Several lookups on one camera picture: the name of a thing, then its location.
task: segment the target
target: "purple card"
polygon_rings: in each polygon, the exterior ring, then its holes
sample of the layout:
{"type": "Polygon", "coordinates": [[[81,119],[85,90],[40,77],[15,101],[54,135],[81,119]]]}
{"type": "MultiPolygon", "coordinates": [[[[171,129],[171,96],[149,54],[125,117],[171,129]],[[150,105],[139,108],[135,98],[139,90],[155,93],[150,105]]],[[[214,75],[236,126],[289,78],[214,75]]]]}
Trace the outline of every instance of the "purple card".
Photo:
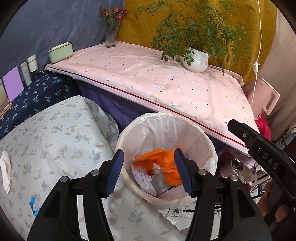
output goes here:
{"type": "Polygon", "coordinates": [[[10,103],[24,90],[17,67],[3,76],[3,83],[10,103]]]}

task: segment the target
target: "trash can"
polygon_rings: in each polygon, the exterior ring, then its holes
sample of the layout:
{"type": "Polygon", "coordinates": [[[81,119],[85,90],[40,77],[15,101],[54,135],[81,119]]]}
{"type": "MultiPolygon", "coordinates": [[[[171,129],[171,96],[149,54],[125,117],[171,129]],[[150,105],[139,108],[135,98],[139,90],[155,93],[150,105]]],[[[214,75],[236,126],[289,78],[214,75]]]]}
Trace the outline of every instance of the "trash can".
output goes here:
{"type": "Polygon", "coordinates": [[[193,203],[196,198],[191,198],[183,186],[165,192],[165,199],[142,191],[131,174],[131,163],[137,156],[157,148],[172,150],[177,147],[181,147],[185,157],[195,161],[199,168],[215,174],[218,156],[213,143],[196,123],[180,115],[160,112],[144,114],[131,122],[118,139],[116,149],[124,152],[121,177],[125,184],[159,210],[183,207],[193,203]]]}

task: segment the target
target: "green box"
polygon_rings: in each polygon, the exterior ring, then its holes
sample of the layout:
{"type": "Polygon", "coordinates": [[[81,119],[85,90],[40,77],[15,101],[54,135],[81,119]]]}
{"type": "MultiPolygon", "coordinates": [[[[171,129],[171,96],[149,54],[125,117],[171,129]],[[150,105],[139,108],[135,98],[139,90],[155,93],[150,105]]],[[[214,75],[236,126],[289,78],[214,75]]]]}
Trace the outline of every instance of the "green box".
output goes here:
{"type": "Polygon", "coordinates": [[[53,47],[51,50],[48,51],[48,56],[50,62],[55,64],[62,59],[69,58],[73,54],[73,47],[72,43],[64,43],[53,47]]]}

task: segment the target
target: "silver screw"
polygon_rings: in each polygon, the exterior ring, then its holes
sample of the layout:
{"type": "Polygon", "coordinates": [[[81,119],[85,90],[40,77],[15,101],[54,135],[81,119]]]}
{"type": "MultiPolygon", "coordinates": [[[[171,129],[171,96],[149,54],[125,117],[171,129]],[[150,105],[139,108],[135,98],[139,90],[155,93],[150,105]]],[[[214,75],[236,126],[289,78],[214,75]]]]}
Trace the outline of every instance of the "silver screw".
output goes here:
{"type": "Polygon", "coordinates": [[[60,178],[60,181],[63,182],[63,183],[66,182],[67,180],[68,180],[67,176],[63,176],[63,177],[60,178]]]}
{"type": "Polygon", "coordinates": [[[235,182],[239,179],[236,175],[231,175],[230,178],[235,182]]]}
{"type": "Polygon", "coordinates": [[[99,170],[93,170],[93,171],[91,172],[91,174],[92,174],[93,176],[97,176],[99,173],[100,173],[99,170]]]}
{"type": "Polygon", "coordinates": [[[207,171],[205,169],[199,169],[198,170],[198,174],[199,175],[206,175],[207,174],[207,171]]]}

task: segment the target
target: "crumpled tissue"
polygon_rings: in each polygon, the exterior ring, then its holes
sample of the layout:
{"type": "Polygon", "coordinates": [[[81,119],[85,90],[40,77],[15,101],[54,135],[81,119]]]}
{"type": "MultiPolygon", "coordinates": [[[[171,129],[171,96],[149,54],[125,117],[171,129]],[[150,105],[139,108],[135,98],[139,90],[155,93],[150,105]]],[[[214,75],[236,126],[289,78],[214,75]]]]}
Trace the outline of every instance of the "crumpled tissue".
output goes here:
{"type": "Polygon", "coordinates": [[[0,167],[2,172],[3,187],[5,192],[8,194],[10,190],[11,164],[9,154],[6,151],[2,151],[0,167]]]}

